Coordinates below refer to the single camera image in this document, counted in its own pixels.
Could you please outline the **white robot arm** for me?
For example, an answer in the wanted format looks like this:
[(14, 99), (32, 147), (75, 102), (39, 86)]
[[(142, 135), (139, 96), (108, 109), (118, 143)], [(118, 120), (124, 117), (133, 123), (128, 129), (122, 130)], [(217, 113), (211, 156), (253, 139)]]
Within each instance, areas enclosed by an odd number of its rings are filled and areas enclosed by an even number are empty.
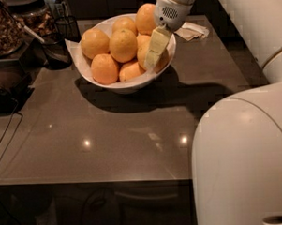
[(219, 100), (198, 123), (198, 225), (282, 225), (282, 0), (218, 1), (268, 82)]

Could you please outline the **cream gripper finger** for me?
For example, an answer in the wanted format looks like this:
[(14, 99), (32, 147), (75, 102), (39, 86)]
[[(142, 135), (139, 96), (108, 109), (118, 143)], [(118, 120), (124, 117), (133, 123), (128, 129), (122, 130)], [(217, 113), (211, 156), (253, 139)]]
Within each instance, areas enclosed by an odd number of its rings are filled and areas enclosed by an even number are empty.
[(147, 69), (156, 67), (162, 54), (166, 51), (171, 35), (172, 33), (166, 25), (158, 26), (153, 30), (144, 59), (144, 66)]

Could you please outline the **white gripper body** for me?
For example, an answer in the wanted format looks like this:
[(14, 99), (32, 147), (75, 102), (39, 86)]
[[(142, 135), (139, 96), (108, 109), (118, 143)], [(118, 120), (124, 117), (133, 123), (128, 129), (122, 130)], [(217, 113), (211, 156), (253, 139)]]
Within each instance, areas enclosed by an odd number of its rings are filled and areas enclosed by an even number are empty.
[(156, 26), (175, 32), (183, 26), (191, 7), (192, 0), (156, 0), (154, 22)]

